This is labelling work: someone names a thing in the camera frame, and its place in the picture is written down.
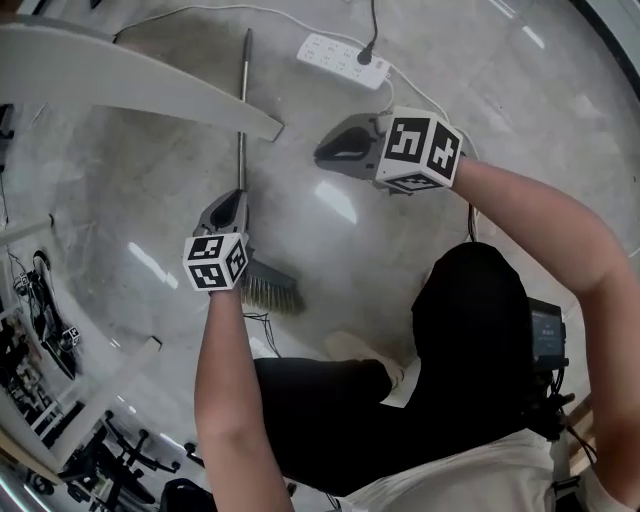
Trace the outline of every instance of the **display screen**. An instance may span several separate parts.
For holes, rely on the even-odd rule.
[[[542,311],[532,311],[533,322],[533,355],[562,356],[564,344],[562,339],[562,319]]]

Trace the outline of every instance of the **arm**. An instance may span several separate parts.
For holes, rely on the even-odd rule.
[[[576,295],[585,320],[596,473],[640,506],[640,286],[604,222],[562,192],[461,157],[453,190]]]
[[[221,512],[292,512],[264,428],[238,289],[209,303],[195,391],[196,427]]]

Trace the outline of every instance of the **white power strip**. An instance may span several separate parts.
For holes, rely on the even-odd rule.
[[[376,90],[389,73],[389,63],[372,57],[371,63],[363,66],[358,62],[362,50],[334,41],[319,34],[311,34],[298,51],[299,61],[347,78],[368,89]]]

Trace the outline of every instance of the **white cube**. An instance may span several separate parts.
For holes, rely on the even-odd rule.
[[[412,193],[451,187],[462,136],[434,112],[395,107],[376,181]]]
[[[194,289],[231,290],[249,259],[246,237],[240,233],[187,238],[182,265]]]

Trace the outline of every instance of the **glossy floor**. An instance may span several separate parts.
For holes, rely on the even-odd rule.
[[[378,3],[377,50],[449,111],[483,159],[577,197],[634,253],[640,110],[615,59],[569,2]],[[115,33],[186,2],[104,0],[93,12],[87,4],[54,1],[49,12]],[[370,37],[368,0],[264,5],[319,28]],[[276,342],[285,355],[322,357],[322,339],[345,329],[407,363],[411,303],[425,272],[465,239],[466,204],[446,190],[390,198],[312,160],[317,143],[344,117],[382,109],[386,86],[368,92],[297,62],[308,33],[273,14],[189,10],[126,31],[118,44],[235,94],[247,27],[255,32],[249,102],[286,125],[274,144],[248,141],[252,243],[298,277],[308,306],[298,318],[273,318]],[[429,108],[398,76],[392,81],[396,104]],[[235,184],[236,136],[78,105],[47,105],[33,122],[40,107],[25,105],[17,116],[4,174],[7,208],[11,223],[52,212],[56,229],[12,250],[28,261],[34,248],[46,247],[60,286],[100,332],[85,336],[84,389],[150,335],[163,342],[114,408],[131,425],[193,440],[207,297],[190,288],[181,255],[201,210]],[[566,313],[571,366],[564,389],[584,396],[584,330],[575,300],[486,219],[480,235],[505,254],[530,296]],[[248,327],[264,340],[260,324]]]

